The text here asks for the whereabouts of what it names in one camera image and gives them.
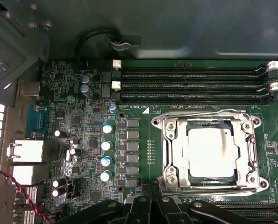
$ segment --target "black cable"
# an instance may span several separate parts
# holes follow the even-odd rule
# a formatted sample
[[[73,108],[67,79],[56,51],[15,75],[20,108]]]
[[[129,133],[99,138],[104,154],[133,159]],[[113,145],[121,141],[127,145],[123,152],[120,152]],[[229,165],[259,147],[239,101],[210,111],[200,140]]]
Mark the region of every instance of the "black cable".
[[[93,30],[84,32],[83,35],[79,38],[77,46],[74,50],[74,60],[75,60],[74,67],[76,69],[78,69],[78,67],[79,67],[79,61],[81,59],[81,52],[82,52],[82,48],[83,48],[85,42],[88,39],[90,39],[91,37],[94,37],[99,34],[111,35],[112,36],[112,37],[110,37],[111,41],[116,42],[116,43],[120,43],[120,41],[121,41],[120,32],[114,28],[97,28],[97,29],[93,29]]]

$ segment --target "electrolytic capacitor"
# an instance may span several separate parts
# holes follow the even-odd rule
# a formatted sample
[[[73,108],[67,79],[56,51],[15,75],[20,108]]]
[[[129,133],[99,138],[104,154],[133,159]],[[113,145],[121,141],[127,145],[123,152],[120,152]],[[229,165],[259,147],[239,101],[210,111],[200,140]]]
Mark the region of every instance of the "electrolytic capacitor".
[[[67,180],[65,178],[60,178],[60,179],[53,181],[53,187],[54,188],[61,187],[61,186],[65,185],[66,183],[67,183]]]
[[[110,142],[110,141],[104,141],[102,144],[101,144],[101,149],[103,151],[107,151],[107,150],[110,150],[112,148],[113,144]]]
[[[87,85],[89,85],[89,83],[90,83],[89,76],[83,75],[83,76],[81,77],[81,83],[82,83],[82,84],[87,84]]]
[[[110,134],[113,131],[113,127],[111,125],[104,125],[102,131],[105,134]]]
[[[101,175],[100,175],[100,179],[103,182],[107,182],[108,180],[111,179],[111,177],[112,177],[112,173],[109,170],[106,170],[106,171],[102,172]]]
[[[66,193],[66,188],[65,187],[60,187],[60,188],[57,188],[57,189],[53,190],[53,192],[51,194],[53,195],[53,197],[58,197],[58,196],[61,196],[65,193]]]
[[[58,138],[65,139],[65,138],[67,138],[68,134],[65,131],[56,130],[55,131],[55,136],[58,137]]]
[[[110,104],[109,105],[109,111],[110,113],[115,113],[117,111],[117,107],[115,104]]]
[[[108,167],[108,166],[110,166],[111,164],[112,164],[112,158],[111,158],[111,157],[106,156],[106,157],[103,157],[103,158],[101,159],[101,165],[102,165],[103,167]]]
[[[83,95],[87,96],[90,94],[90,89],[88,85],[82,85],[80,88],[80,91],[82,92]]]
[[[71,148],[70,149],[70,154],[71,155],[81,155],[82,154],[82,150],[80,150],[79,148]]]

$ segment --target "white-topped capacitor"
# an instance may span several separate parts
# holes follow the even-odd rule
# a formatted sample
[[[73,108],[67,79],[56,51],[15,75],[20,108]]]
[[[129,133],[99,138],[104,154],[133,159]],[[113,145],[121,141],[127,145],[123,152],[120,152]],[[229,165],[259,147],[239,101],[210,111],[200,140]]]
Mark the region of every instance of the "white-topped capacitor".
[[[110,104],[109,105],[109,111],[110,113],[115,113],[117,111],[117,107],[115,104]]]
[[[89,76],[83,75],[83,76],[81,77],[81,83],[82,83],[82,84],[87,84],[87,85],[89,85],[89,84],[90,84]]]
[[[102,144],[101,144],[101,149],[103,151],[107,151],[107,150],[110,150],[112,148],[113,144],[110,142],[110,141],[104,141]]]
[[[111,164],[112,164],[112,158],[111,158],[111,157],[106,156],[106,157],[103,157],[103,158],[101,159],[101,165],[102,165],[103,167],[108,167],[108,166],[110,166]]]
[[[66,193],[66,188],[65,187],[60,187],[60,188],[57,188],[57,189],[53,190],[51,194],[53,195],[53,197],[58,197],[58,196],[61,196],[65,193]]]
[[[100,175],[100,179],[103,182],[107,182],[108,180],[111,179],[111,177],[112,177],[112,173],[109,170],[106,170],[106,171],[102,172],[101,175]]]
[[[71,155],[81,155],[82,154],[82,150],[80,150],[79,148],[71,148],[70,149],[70,154]]]
[[[102,131],[105,134],[110,134],[113,131],[113,127],[111,125],[104,125]]]
[[[80,89],[81,93],[85,96],[89,95],[91,90],[89,89],[89,86],[84,84],[84,85],[81,85]]]

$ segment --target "mounting hole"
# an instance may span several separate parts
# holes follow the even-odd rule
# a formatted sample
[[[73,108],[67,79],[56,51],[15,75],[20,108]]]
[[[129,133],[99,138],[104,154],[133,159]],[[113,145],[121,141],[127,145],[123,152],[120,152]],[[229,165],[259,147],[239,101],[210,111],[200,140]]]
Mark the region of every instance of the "mounting hole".
[[[122,193],[123,190],[124,190],[123,187],[120,187],[120,186],[119,186],[119,187],[117,188],[117,191],[118,191],[119,193]]]
[[[267,183],[265,181],[260,182],[260,187],[266,188],[266,186],[267,186]]]
[[[159,120],[158,119],[154,119],[153,124],[154,125],[158,125],[158,123],[159,123]]]

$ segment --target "integrated circuit chip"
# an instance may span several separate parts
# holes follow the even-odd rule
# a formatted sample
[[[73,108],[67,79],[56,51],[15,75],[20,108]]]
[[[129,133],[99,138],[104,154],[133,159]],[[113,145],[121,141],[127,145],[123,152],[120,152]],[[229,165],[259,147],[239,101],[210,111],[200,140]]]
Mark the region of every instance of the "integrated circuit chip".
[[[72,119],[71,119],[71,123],[73,125],[79,125],[81,122],[81,118],[79,116],[74,116]]]
[[[118,180],[117,185],[118,186],[125,186],[125,180]]]
[[[101,197],[101,192],[100,191],[92,191],[91,192],[92,201],[99,201],[100,197]]]
[[[72,167],[73,174],[79,174],[79,167]]]
[[[125,122],[120,122],[119,123],[119,128],[126,128],[126,123]]]
[[[130,119],[127,120],[128,127],[139,127],[139,120],[138,119]]]
[[[139,150],[139,142],[127,142],[126,150],[127,151],[138,151]]]
[[[126,139],[126,134],[125,133],[119,133],[118,138],[119,139]]]
[[[102,98],[110,98],[111,97],[111,88],[103,87],[101,90],[101,97]]]
[[[102,81],[104,83],[109,83],[111,81],[111,72],[103,71],[102,72]]]
[[[139,167],[138,166],[127,166],[126,167],[126,174],[127,175],[138,175],[139,174]]]
[[[126,145],[125,144],[119,144],[119,145],[117,145],[117,149],[119,151],[125,151],[126,150]]]
[[[139,154],[126,154],[126,162],[133,163],[133,162],[139,162]]]
[[[98,92],[95,92],[92,96],[93,100],[99,100],[100,99],[100,94]]]
[[[127,138],[128,139],[138,139],[139,132],[138,131],[127,131]]]
[[[100,112],[100,108],[93,108],[93,113],[99,113]]]
[[[126,173],[125,167],[119,167],[119,168],[118,168],[118,173],[119,173],[119,174],[124,174],[124,173]]]
[[[126,162],[126,156],[124,155],[119,155],[117,158],[118,162]]]
[[[138,178],[128,178],[126,179],[126,187],[127,188],[136,188],[138,187]]]
[[[56,112],[56,119],[64,119],[64,116],[65,116],[65,112],[64,111],[58,110]]]
[[[88,146],[90,147],[97,147],[97,140],[96,139],[89,139]]]

